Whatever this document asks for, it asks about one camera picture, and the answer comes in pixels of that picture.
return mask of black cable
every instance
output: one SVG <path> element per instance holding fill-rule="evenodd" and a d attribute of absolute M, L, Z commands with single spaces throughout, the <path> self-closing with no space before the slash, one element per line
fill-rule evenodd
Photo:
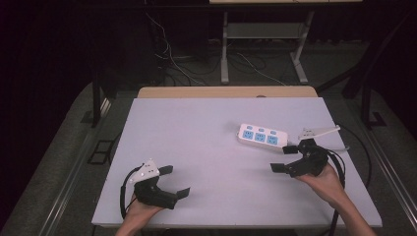
<path fill-rule="evenodd" d="M 129 174 L 126 176 L 125 181 L 123 181 L 122 187 L 120 187 L 120 213 L 122 214 L 122 217 L 126 217 L 126 208 L 125 208 L 125 198 L 126 198 L 126 184 L 128 183 L 129 178 L 133 173 L 140 170 L 144 166 L 143 164 L 140 167 L 136 167 L 135 169 L 131 170 Z"/>
<path fill-rule="evenodd" d="M 191 56 L 174 56 L 176 63 L 189 63 L 189 62 L 201 62 L 205 61 L 203 58 L 211 58 L 211 57 L 220 57 L 221 58 L 221 50 L 220 49 L 208 49 L 209 52 L 206 53 L 205 56 L 199 56 L 199 55 L 191 55 Z"/>
<path fill-rule="evenodd" d="M 265 60 L 265 59 L 277 59 L 277 58 L 281 58 L 281 57 L 286 57 L 292 51 L 294 51 L 294 50 L 285 50 L 285 53 L 281 53 L 281 54 L 277 54 L 277 55 L 270 55 L 270 56 L 265 56 L 265 55 L 260 56 L 260 55 L 258 55 L 258 53 L 253 53 L 253 54 L 256 57 L 260 57 L 260 58 Z"/>
<path fill-rule="evenodd" d="M 174 84 L 174 86 L 175 86 L 175 87 L 177 86 L 177 84 L 176 84 L 176 82 L 175 82 L 175 79 L 174 79 L 171 75 L 166 74 L 166 77 L 171 78 L 172 83 Z"/>
<path fill-rule="evenodd" d="M 258 59 L 258 60 L 260 60 L 261 61 L 261 63 L 262 63 L 262 66 L 256 66 L 253 62 L 251 62 L 251 64 L 248 64 L 248 62 L 246 61 L 246 60 L 242 60 L 242 62 L 241 61 L 239 61 L 239 60 L 236 60 L 236 59 L 234 59 L 233 57 L 229 57 L 231 60 L 234 60 L 234 61 L 236 61 L 236 63 L 238 63 L 238 64 L 240 64 L 240 65 L 242 65 L 242 66 L 244 66 L 244 67 L 247 67 L 247 68 L 251 68 L 252 70 L 253 69 L 256 69 L 256 70 L 258 70 L 258 71 L 261 71 L 261 70 L 263 70 L 263 69 L 265 69 L 266 67 L 267 67 L 267 62 L 263 59 L 263 58 L 261 58 L 261 57 L 259 57 L 259 56 L 249 56 L 249 55 L 244 55 L 244 57 L 242 57 L 242 55 L 243 54 L 241 54 L 241 55 L 239 55 L 239 53 L 236 53 L 236 54 L 232 54 L 232 53 L 229 53 L 228 54 L 228 56 L 238 56 L 238 58 L 244 58 L 244 57 L 246 57 L 246 58 L 255 58 L 255 59 Z"/>
<path fill-rule="evenodd" d="M 183 82 L 181 82 L 180 79 L 176 78 L 173 75 L 167 75 L 167 76 L 172 79 L 172 81 L 174 82 L 174 86 L 175 87 L 177 86 L 176 85 L 176 82 L 178 82 L 180 84 L 180 86 L 182 86 L 182 87 L 190 87 L 191 86 L 191 81 L 190 80 L 187 80 L 188 81 L 188 84 L 186 85 Z"/>
<path fill-rule="evenodd" d="M 132 204 L 132 203 L 134 203 L 135 202 L 135 200 L 136 200 L 137 198 L 134 198 L 134 199 L 132 199 L 131 200 L 131 202 L 128 204 L 128 206 L 126 206 L 126 208 L 125 208 L 125 210 L 127 211 L 128 210 L 128 208 L 129 208 L 129 206 Z"/>
<path fill-rule="evenodd" d="M 218 65 L 220 64 L 220 61 L 221 61 L 221 57 L 218 57 L 218 60 L 215 62 L 214 67 L 212 69 L 210 69 L 209 71 L 206 71 L 206 72 L 194 72 L 194 71 L 190 70 L 189 68 L 187 68 L 186 66 L 183 66 L 183 65 L 178 65 L 178 66 L 181 67 L 182 69 L 190 72 L 191 74 L 198 75 L 198 76 L 204 76 L 204 75 L 212 74 L 215 71 L 215 69 L 217 69 Z"/>
<path fill-rule="evenodd" d="M 366 153 L 366 157 L 368 159 L 368 178 L 365 182 L 365 187 L 368 188 L 369 185 L 371 184 L 371 177 L 372 177 L 372 161 L 371 161 L 371 156 L 368 153 L 368 150 L 365 146 L 365 144 L 361 141 L 361 139 L 355 134 L 353 133 L 351 130 L 347 129 L 345 126 L 340 125 L 340 124 L 336 124 L 338 126 L 340 126 L 341 128 L 343 128 L 344 130 L 346 130 L 348 133 L 350 133 L 353 137 L 356 138 L 356 140 L 359 141 L 360 145 L 362 146 L 362 148 L 364 149 L 365 153 Z"/>
<path fill-rule="evenodd" d="M 254 69 L 251 67 L 251 71 L 243 71 L 242 69 L 240 69 L 240 68 L 238 68 L 236 65 L 235 65 L 235 63 L 236 63 L 237 61 L 234 59 L 234 58 L 232 58 L 232 57 L 230 57 L 229 55 L 227 55 L 227 63 L 230 65 L 230 66 L 232 66 L 236 71 L 238 71 L 238 72 L 241 72 L 241 73 L 245 73 L 245 74 L 248 74 L 248 75 L 253 75 L 253 74 L 257 74 L 257 72 L 256 71 L 254 71 Z"/>
<path fill-rule="evenodd" d="M 97 227 L 97 225 L 93 225 L 92 226 L 92 232 L 91 232 L 91 236 L 94 236 L 95 234 L 95 228 Z"/>
<path fill-rule="evenodd" d="M 324 236 L 326 235 L 328 232 L 330 231 L 330 229 L 325 230 L 324 232 L 318 234 L 317 236 Z"/>
<path fill-rule="evenodd" d="M 168 67 L 168 69 L 171 69 L 171 70 L 180 72 L 181 73 L 180 75 L 171 75 L 171 76 L 182 76 L 182 77 L 186 77 L 187 80 L 188 80 L 188 82 L 189 82 L 189 86 L 190 87 L 192 86 L 192 82 L 194 82 L 196 84 L 200 84 L 200 85 L 209 87 L 209 84 L 203 78 L 200 78 L 200 77 L 190 77 L 189 75 L 187 75 L 186 73 L 184 73 L 183 71 L 181 71 L 179 68 Z"/>
<path fill-rule="evenodd" d="M 174 71 L 177 71 L 177 72 L 180 72 L 181 74 L 180 75 L 171 75 L 171 74 L 168 74 L 168 73 L 166 73 L 167 75 L 169 75 L 173 80 L 175 80 L 175 77 L 177 77 L 177 76 L 182 76 L 182 77 L 185 77 L 186 79 L 187 79 L 187 81 L 188 81 L 188 86 L 190 87 L 191 86 L 191 80 L 190 80 L 190 78 L 188 77 L 188 76 L 186 76 L 185 74 L 183 74 L 179 69 L 177 69 L 177 68 L 175 68 L 175 67 L 168 67 L 168 69 L 170 69 L 170 70 L 174 70 Z M 179 84 L 181 84 L 181 86 L 186 86 L 184 83 L 182 83 L 180 80 L 177 80 L 177 82 L 179 83 Z"/>
<path fill-rule="evenodd" d="M 341 168 L 340 163 L 338 162 L 337 158 L 334 156 L 333 152 L 334 151 L 332 151 L 332 150 L 329 151 L 328 156 L 330 157 L 331 161 L 334 163 L 334 166 L 336 167 L 340 184 L 344 189 L 344 187 L 345 187 L 345 167 L 343 167 L 343 169 Z M 336 230 L 336 226 L 337 226 L 338 216 L 339 216 L 339 213 L 337 212 L 337 210 L 334 210 L 333 219 L 331 220 L 331 226 L 330 226 L 330 230 L 328 232 L 329 236 L 334 235 L 334 231 Z"/>
<path fill-rule="evenodd" d="M 339 154 L 337 154 L 334 150 L 326 149 L 326 151 L 328 151 L 331 154 L 337 156 L 337 158 L 341 161 L 341 163 L 343 164 L 343 170 L 342 171 L 343 171 L 343 174 L 345 175 L 346 174 L 346 164 L 344 163 L 343 158 Z"/>

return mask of table surface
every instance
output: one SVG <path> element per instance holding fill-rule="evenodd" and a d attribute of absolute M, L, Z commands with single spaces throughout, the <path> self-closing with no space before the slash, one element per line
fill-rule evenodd
<path fill-rule="evenodd" d="M 92 223 L 120 225 L 120 186 L 131 169 L 152 158 L 159 167 L 174 166 L 173 173 L 160 178 L 162 190 L 175 193 L 191 187 L 191 192 L 174 210 L 157 214 L 148 227 L 329 225 L 333 210 L 327 203 L 304 183 L 270 170 L 270 163 L 289 163 L 301 155 L 245 146 L 236 139 L 242 123 L 285 131 L 292 143 L 298 143 L 296 137 L 303 128 L 334 126 L 323 99 L 312 91 L 309 87 L 141 89 Z M 210 97 L 219 93 L 224 97 Z M 268 97 L 255 98 L 257 95 Z M 316 138 L 316 142 L 326 148 L 344 147 L 339 133 Z M 348 153 L 340 155 L 346 164 L 347 194 L 370 225 L 381 226 Z M 127 196 L 132 192 L 133 187 L 128 186 Z"/>

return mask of power cord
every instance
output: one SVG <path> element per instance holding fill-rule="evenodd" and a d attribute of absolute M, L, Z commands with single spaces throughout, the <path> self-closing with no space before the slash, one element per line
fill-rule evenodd
<path fill-rule="evenodd" d="M 365 144 L 362 142 L 362 140 L 355 133 L 353 133 L 351 130 L 349 130 L 348 128 L 346 128 L 343 125 L 340 125 L 340 124 L 336 124 L 336 125 L 340 126 L 341 128 L 343 128 L 343 130 L 347 131 L 349 134 L 351 134 L 353 137 L 355 137 L 355 139 L 359 142 L 359 144 L 362 146 L 364 152 L 366 153 L 366 157 L 367 157 L 367 160 L 368 160 L 368 178 L 365 182 L 365 187 L 368 189 L 369 185 L 371 184 L 371 177 L 372 177 L 371 156 L 369 155 L 369 152 L 368 152 Z"/>
<path fill-rule="evenodd" d="M 126 198 L 126 184 L 128 183 L 129 178 L 131 175 L 135 172 L 137 172 L 139 169 L 144 166 L 143 164 L 139 167 L 134 168 L 129 172 L 129 174 L 126 176 L 125 180 L 123 181 L 122 187 L 120 187 L 120 213 L 122 214 L 122 217 L 126 217 L 126 209 L 131 205 L 132 202 L 129 203 L 128 207 L 125 207 L 125 198 Z"/>
<path fill-rule="evenodd" d="M 205 82 L 199 82 L 197 80 L 195 80 L 194 78 L 192 78 L 191 76 L 189 76 L 187 73 L 185 73 L 179 66 L 178 64 L 175 62 L 173 56 L 172 56 L 172 47 L 171 44 L 169 44 L 167 38 L 166 38 L 166 34 L 165 34 L 165 28 L 163 26 L 161 26 L 156 20 L 154 20 L 148 13 L 146 13 L 147 17 L 158 27 L 161 28 L 162 30 L 162 35 L 163 35 L 163 40 L 166 43 L 166 48 L 165 50 L 162 52 L 163 54 L 168 53 L 168 55 L 166 55 L 166 57 L 163 57 L 161 55 L 156 54 L 155 56 L 161 58 L 161 59 L 169 59 L 170 62 L 184 75 L 186 76 L 189 80 L 193 81 L 196 84 L 202 85 L 202 86 L 208 86 L 207 83 Z"/>
<path fill-rule="evenodd" d="M 178 78 L 176 78 L 176 76 L 177 75 L 170 75 L 170 74 L 168 74 L 168 73 L 166 73 L 166 77 L 169 77 L 169 78 L 171 78 L 171 80 L 172 80 L 172 82 L 173 82 L 173 85 L 176 87 L 177 85 L 176 85 L 176 83 L 178 82 L 178 84 L 180 84 L 182 87 L 190 87 L 191 86 L 191 80 L 190 79 L 188 79 L 187 77 L 186 77 L 186 79 L 187 79 L 187 81 L 188 81 L 188 84 L 187 85 L 185 85 L 183 82 L 181 82 Z"/>
<path fill-rule="evenodd" d="M 251 57 L 254 57 L 257 60 L 259 60 L 262 63 L 261 66 L 255 65 L 255 63 L 253 63 L 253 62 L 248 63 L 248 61 L 246 61 L 246 60 L 237 60 L 236 58 L 234 58 L 234 56 L 238 56 L 238 58 L 244 59 L 244 57 L 240 56 L 239 54 L 241 54 L 241 53 L 229 53 L 227 55 L 227 58 L 230 61 L 231 66 L 233 66 L 239 72 L 242 72 L 242 73 L 245 73 L 245 74 L 256 74 L 257 72 L 254 71 L 254 67 L 257 70 L 263 70 L 263 69 L 265 69 L 267 67 L 266 61 L 263 58 L 259 57 L 259 56 L 251 56 Z M 241 68 L 248 68 L 250 70 L 249 71 L 244 71 Z"/>
<path fill-rule="evenodd" d="M 241 57 L 243 57 L 243 59 L 245 59 L 245 61 L 247 61 L 248 63 L 249 63 L 249 65 L 251 65 L 251 67 L 258 73 L 258 74 L 260 74 L 261 76 L 264 76 L 264 77 L 266 77 L 266 78 L 268 78 L 268 79 L 271 79 L 271 80 L 273 80 L 273 81 L 276 81 L 276 82 L 278 82 L 278 83 L 280 83 L 280 84 L 282 84 L 283 86 L 286 86 L 286 84 L 284 84 L 283 82 L 281 82 L 281 81 L 279 81 L 279 80 L 277 80 L 277 79 L 274 79 L 274 78 L 272 78 L 272 77 L 270 77 L 270 76 L 267 76 L 266 74 L 264 74 L 264 73 L 262 73 L 262 72 L 260 72 L 244 55 L 242 55 L 241 53 L 237 53 L 239 56 L 241 56 Z"/>
<path fill-rule="evenodd" d="M 289 164 L 272 163 L 270 166 L 275 173 L 287 173 L 292 178 L 306 173 L 311 173 L 315 176 L 320 175 L 323 168 L 328 164 L 330 158 L 337 171 L 338 179 L 341 186 L 345 187 L 346 165 L 343 158 L 333 150 L 317 146 L 314 139 L 302 140 L 298 146 L 287 146 L 283 148 L 284 154 L 301 152 L 303 157 L 297 161 Z M 337 225 L 339 213 L 334 210 L 333 218 L 331 220 L 330 229 L 322 233 L 324 235 L 328 232 L 329 236 L 334 235 Z"/>
<path fill-rule="evenodd" d="M 194 71 L 190 70 L 189 68 L 187 68 L 185 66 L 179 65 L 178 63 L 177 64 L 178 64 L 179 67 L 183 68 L 184 70 L 188 71 L 191 74 L 204 76 L 204 75 L 212 74 L 215 71 L 215 69 L 218 67 L 218 65 L 220 64 L 220 60 L 221 60 L 221 57 L 218 57 L 218 60 L 215 62 L 213 68 L 211 68 L 210 70 L 208 70 L 206 72 L 194 72 Z"/>

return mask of floor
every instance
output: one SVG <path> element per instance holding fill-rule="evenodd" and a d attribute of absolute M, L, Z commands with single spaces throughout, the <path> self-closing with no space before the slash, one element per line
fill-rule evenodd
<path fill-rule="evenodd" d="M 299 85 L 289 59 L 289 52 L 295 46 L 294 41 L 230 41 L 229 85 Z M 301 63 L 309 86 L 317 87 L 352 67 L 362 57 L 367 46 L 365 42 L 307 44 Z M 204 60 L 196 59 L 181 50 L 174 50 L 173 55 L 177 65 L 167 68 L 167 76 L 160 86 L 222 86 L 218 64 L 220 47 L 217 41 L 210 42 L 209 57 Z M 345 144 L 350 146 L 349 154 L 364 183 L 369 176 L 365 151 L 371 156 L 372 175 L 368 191 L 384 225 L 375 228 L 375 231 L 379 235 L 417 235 L 415 223 L 411 223 L 404 210 L 404 200 L 407 198 L 395 189 L 396 185 L 402 184 L 413 204 L 417 197 L 416 141 L 376 92 L 372 94 L 372 111 L 379 112 L 387 125 L 375 127 L 372 131 L 364 128 L 359 121 L 360 95 L 355 99 L 344 99 L 340 94 L 343 86 L 344 83 L 340 83 L 320 96 L 325 99 L 333 120 L 343 126 L 340 135 Z M 102 105 L 103 118 L 92 129 L 89 123 L 83 122 L 86 120 L 83 118 L 92 109 L 91 87 L 86 87 L 80 93 L 1 235 L 114 235 L 116 229 L 95 227 L 90 223 L 109 163 L 92 165 L 88 164 L 88 160 L 99 141 L 117 143 L 118 135 L 124 127 L 123 121 L 126 120 L 136 94 L 136 91 L 120 90 L 115 99 L 105 100 Z M 399 176 L 399 184 L 392 183 L 389 173 L 381 168 L 384 166 L 381 165 L 382 160 L 385 159 Z M 296 233 L 299 236 L 319 235 L 323 230 L 297 229 Z M 276 230 L 246 231 L 237 235 L 251 233 L 291 235 L 291 232 Z M 335 235 L 347 233 L 345 229 L 339 228 Z"/>

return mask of power strip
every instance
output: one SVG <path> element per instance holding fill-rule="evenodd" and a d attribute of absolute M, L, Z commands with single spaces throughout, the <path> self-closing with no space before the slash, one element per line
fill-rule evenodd
<path fill-rule="evenodd" d="M 240 126 L 237 138 L 242 144 L 279 151 L 288 144 L 287 133 L 249 124 Z"/>

